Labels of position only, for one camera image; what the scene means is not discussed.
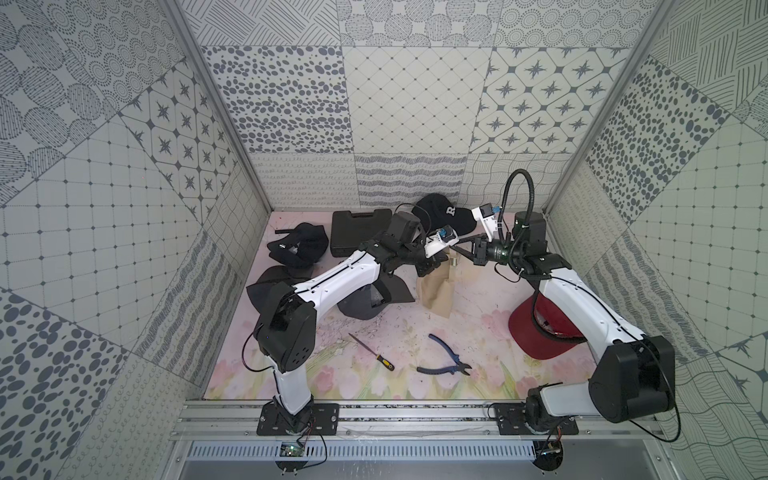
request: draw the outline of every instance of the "pliers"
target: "pliers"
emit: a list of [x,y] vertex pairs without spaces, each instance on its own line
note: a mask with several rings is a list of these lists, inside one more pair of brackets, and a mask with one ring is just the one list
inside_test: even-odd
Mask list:
[[429,338],[439,343],[440,346],[442,346],[442,348],[444,348],[445,351],[448,352],[448,354],[451,356],[453,361],[456,362],[456,364],[453,366],[444,366],[441,369],[425,369],[423,367],[417,366],[416,372],[425,373],[426,375],[441,375],[443,373],[450,373],[451,375],[453,375],[456,372],[461,372],[464,375],[469,376],[467,369],[471,369],[472,367],[467,365],[466,363],[463,363],[461,360],[459,360],[458,355],[453,353],[453,350],[451,350],[451,347],[449,347],[447,343],[443,342],[442,340],[440,340],[440,338],[438,338],[435,335],[432,335],[431,333],[429,334]]

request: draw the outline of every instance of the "ventilation grille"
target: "ventilation grille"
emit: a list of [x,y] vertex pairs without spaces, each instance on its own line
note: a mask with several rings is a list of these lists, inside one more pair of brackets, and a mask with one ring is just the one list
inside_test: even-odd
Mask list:
[[[280,440],[195,442],[188,460],[282,462],[323,460],[323,443],[310,440],[303,457],[280,457]],[[326,440],[328,461],[533,460],[533,442],[525,440]]]

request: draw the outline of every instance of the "metal mounting plate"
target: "metal mounting plate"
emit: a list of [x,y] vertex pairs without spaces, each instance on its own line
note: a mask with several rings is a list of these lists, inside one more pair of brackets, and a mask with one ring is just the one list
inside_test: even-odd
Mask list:
[[[339,425],[339,404],[338,403],[315,403],[312,405],[312,415],[315,422],[312,427],[313,433],[320,435],[335,435],[336,427]],[[259,426],[256,429],[258,436],[281,436],[288,435],[290,424],[286,422],[277,411],[273,402],[267,403],[261,408],[261,417]]]
[[[525,404],[493,403],[491,408],[496,414],[496,425],[499,435],[530,435],[533,432],[525,424]],[[575,420],[565,420],[560,424],[563,435],[578,435],[578,427]]]

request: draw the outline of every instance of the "screwdriver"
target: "screwdriver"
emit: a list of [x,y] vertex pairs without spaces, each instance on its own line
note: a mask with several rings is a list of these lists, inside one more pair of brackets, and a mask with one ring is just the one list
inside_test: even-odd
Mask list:
[[383,356],[379,355],[378,353],[371,350],[365,343],[363,343],[359,338],[354,336],[352,333],[349,334],[352,338],[355,339],[357,343],[362,345],[362,347],[369,352],[371,352],[373,355],[376,356],[376,359],[379,360],[390,372],[393,372],[395,370],[395,366],[392,363],[389,363],[389,360],[385,359]]

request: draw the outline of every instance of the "black baseball cap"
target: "black baseball cap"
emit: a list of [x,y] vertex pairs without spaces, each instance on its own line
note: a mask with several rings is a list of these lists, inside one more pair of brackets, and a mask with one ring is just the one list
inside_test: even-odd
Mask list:
[[478,225],[471,210],[458,208],[443,194],[429,194],[416,202],[416,206],[421,208],[414,208],[413,214],[422,221],[424,228],[430,230],[437,230],[445,225],[450,225],[458,235],[466,235]]

